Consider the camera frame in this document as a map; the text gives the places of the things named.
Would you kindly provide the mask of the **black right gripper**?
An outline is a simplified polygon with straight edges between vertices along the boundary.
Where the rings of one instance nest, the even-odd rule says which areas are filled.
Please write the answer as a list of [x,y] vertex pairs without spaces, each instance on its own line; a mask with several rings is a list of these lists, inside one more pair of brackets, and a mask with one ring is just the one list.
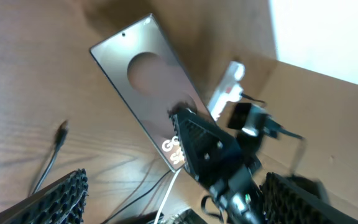
[[177,110],[170,119],[185,155],[187,173],[208,191],[201,208],[211,200],[220,211],[260,212],[263,196],[252,176],[261,167],[256,156],[261,138],[235,139],[187,109]]

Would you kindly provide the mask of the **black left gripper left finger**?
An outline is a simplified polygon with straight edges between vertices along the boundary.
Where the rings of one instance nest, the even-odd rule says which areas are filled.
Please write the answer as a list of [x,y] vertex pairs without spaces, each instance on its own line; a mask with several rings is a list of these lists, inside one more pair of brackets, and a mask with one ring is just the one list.
[[81,224],[88,178],[77,169],[0,213],[0,224]]

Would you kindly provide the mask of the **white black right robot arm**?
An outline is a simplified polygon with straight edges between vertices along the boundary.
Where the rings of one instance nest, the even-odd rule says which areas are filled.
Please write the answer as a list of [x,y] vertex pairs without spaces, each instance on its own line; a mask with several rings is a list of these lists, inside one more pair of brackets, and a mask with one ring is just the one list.
[[230,223],[264,223],[263,195],[252,179],[260,167],[255,156],[221,128],[188,109],[170,114],[175,134],[185,157],[186,172],[202,186],[207,199],[219,209],[213,217]]

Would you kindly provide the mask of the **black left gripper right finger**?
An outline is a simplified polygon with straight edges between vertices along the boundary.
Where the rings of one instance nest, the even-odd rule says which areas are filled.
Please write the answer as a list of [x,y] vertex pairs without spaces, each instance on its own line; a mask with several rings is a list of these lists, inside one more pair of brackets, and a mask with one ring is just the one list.
[[358,224],[288,179],[269,172],[260,187],[265,223]]

